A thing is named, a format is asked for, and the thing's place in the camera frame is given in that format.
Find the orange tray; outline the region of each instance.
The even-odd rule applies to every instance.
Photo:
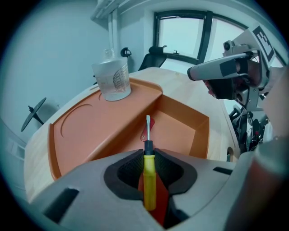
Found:
[[[48,158],[53,179],[78,165],[144,148],[146,115],[155,120],[155,148],[206,158],[209,118],[165,95],[159,85],[130,79],[131,94],[119,101],[94,92],[49,125]]]

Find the window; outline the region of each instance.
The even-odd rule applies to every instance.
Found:
[[[160,20],[159,46],[164,52],[198,58],[204,20],[197,18],[169,18]]]
[[[169,59],[193,65],[203,63],[213,12],[173,10],[155,14],[154,46],[167,46]]]
[[[245,30],[223,20],[213,18],[210,41],[205,61],[223,57],[223,43],[233,40]]]
[[[154,46],[167,46],[164,53],[168,59],[197,65],[223,57],[223,43],[247,28],[211,11],[165,11],[155,13]],[[271,66],[285,66],[278,53]]]

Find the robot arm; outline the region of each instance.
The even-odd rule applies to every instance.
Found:
[[[189,68],[189,78],[207,80],[217,99],[236,100],[247,111],[260,111],[257,107],[259,93],[269,82],[270,65],[275,57],[275,51],[260,25],[248,28],[232,41],[226,41],[223,56]],[[247,60],[256,56],[259,57],[260,78],[257,84],[252,84]],[[239,86],[234,84],[237,77],[243,79]]]

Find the screwdriver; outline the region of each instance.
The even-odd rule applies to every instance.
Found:
[[[153,141],[150,140],[150,116],[146,116],[148,139],[144,142],[144,207],[148,211],[156,208],[157,178],[154,165]]]

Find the yellow screwdriver handle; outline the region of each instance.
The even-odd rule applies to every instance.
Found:
[[[144,207],[152,211],[157,206],[157,174],[154,155],[144,155]]]

